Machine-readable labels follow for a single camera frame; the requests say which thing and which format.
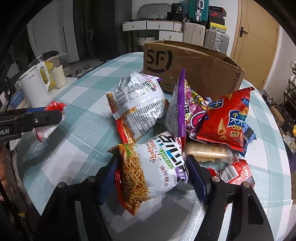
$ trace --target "blue checkered tablecloth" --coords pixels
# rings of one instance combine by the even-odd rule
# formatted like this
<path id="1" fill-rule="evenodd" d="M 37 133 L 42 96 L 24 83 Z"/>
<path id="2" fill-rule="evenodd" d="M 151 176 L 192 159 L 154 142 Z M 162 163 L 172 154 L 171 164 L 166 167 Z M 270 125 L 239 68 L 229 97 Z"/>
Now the blue checkered tablecloth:
<path id="1" fill-rule="evenodd" d="M 59 182 L 64 181 L 68 185 L 80 183 L 109 162 L 112 155 L 106 151 L 120 143 L 120 139 L 105 94 L 114 90 L 121 77 L 142 69 L 143 53 L 126 54 L 93 69 L 56 97 L 57 101 L 68 105 L 66 119 L 45 142 L 38 142 L 34 132 L 23 135 L 17 148 L 18 173 L 40 214 Z M 249 86 L 251 84 L 244 80 L 241 88 Z M 247 122 L 257 140 L 249 145 L 245 159 L 250 165 L 256 183 L 254 189 L 267 214 L 274 238 L 282 240 L 291 209 L 290 169 L 278 127 L 257 90 L 251 92 Z M 156 124 L 140 141 L 163 130 L 161 124 Z M 180 227 L 174 228 L 178 232 L 162 240 L 193 240 L 205 212 L 195 192 L 174 188 L 164 195 L 157 205 L 165 200 L 163 198 L 173 198 L 180 206 L 186 206 L 184 210 L 187 211 Z M 149 205 L 156 207 L 155 200 L 152 199 Z M 107 207 L 102 209 L 108 221 L 122 218 Z M 220 240 L 226 238 L 230 213 L 228 208 Z"/>

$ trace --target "white kettle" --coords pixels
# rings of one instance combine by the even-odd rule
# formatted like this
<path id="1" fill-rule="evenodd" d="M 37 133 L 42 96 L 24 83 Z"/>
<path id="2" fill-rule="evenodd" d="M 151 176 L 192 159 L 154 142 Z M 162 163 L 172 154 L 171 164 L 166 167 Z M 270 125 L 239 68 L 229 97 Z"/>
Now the white kettle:
<path id="1" fill-rule="evenodd" d="M 41 77 L 40 68 L 44 69 L 48 79 L 47 84 L 44 83 Z M 34 65 L 19 77 L 19 85 L 32 108 L 46 106 L 50 101 L 50 95 L 48 92 L 50 77 L 44 62 Z"/>

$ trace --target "white drawer cabinet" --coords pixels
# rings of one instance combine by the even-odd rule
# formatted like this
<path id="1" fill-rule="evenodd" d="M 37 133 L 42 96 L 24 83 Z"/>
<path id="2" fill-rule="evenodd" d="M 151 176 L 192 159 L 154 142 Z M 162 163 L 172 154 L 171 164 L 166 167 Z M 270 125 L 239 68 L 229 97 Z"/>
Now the white drawer cabinet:
<path id="1" fill-rule="evenodd" d="M 174 31 L 181 31 L 182 23 L 174 23 Z"/>
<path id="2" fill-rule="evenodd" d="M 148 21 L 147 29 L 159 29 L 159 30 L 173 30 L 174 22 L 166 21 Z"/>
<path id="3" fill-rule="evenodd" d="M 130 31 L 130 30 L 146 29 L 146 23 L 147 21 L 135 21 L 135 22 L 124 23 L 122 25 L 122 30 Z"/>
<path id="4" fill-rule="evenodd" d="M 159 40 L 173 40 L 182 42 L 183 33 L 170 32 L 170 31 L 159 31 Z"/>

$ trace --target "teal suitcase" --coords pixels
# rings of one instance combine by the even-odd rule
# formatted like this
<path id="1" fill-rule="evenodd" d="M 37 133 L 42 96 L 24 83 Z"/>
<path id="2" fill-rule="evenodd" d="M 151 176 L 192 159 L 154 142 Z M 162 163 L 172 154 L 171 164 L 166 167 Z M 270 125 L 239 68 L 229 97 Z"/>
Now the teal suitcase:
<path id="1" fill-rule="evenodd" d="M 188 15 L 197 22 L 208 21 L 209 0 L 189 0 Z"/>

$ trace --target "purple snack bag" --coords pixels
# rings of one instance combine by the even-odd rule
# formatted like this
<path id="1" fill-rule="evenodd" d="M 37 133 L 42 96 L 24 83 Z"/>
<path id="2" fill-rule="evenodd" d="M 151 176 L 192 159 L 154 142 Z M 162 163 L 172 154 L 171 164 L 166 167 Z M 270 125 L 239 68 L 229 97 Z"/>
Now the purple snack bag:
<path id="1" fill-rule="evenodd" d="M 185 80 L 185 70 L 182 69 L 166 115 L 166 128 L 176 137 L 198 131 L 208 104 L 207 99 L 190 89 Z"/>
<path id="2" fill-rule="evenodd" d="M 175 137 L 185 137 L 185 69 L 181 70 L 165 118 L 165 127 Z"/>

